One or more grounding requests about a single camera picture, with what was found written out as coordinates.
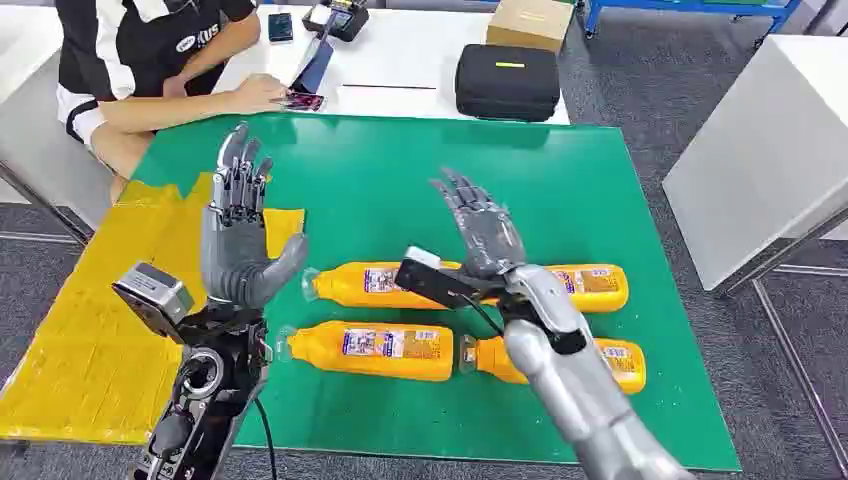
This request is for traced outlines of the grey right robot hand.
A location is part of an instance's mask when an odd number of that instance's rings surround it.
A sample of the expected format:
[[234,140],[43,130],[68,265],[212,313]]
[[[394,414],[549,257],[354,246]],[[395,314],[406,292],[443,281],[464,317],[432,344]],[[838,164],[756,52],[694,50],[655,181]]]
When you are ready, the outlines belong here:
[[526,264],[526,250],[508,209],[482,186],[447,167],[448,183],[433,179],[452,213],[467,252],[462,268],[472,277],[491,279]]

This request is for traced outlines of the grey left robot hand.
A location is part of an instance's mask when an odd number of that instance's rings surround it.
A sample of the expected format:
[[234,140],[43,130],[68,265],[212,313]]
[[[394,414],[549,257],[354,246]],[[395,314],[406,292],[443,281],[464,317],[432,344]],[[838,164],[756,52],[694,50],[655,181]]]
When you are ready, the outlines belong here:
[[308,237],[298,232],[286,239],[278,256],[268,255],[264,200],[273,161],[256,161],[260,146],[244,121],[228,133],[203,211],[201,267],[208,298],[248,309],[268,304],[308,254]]

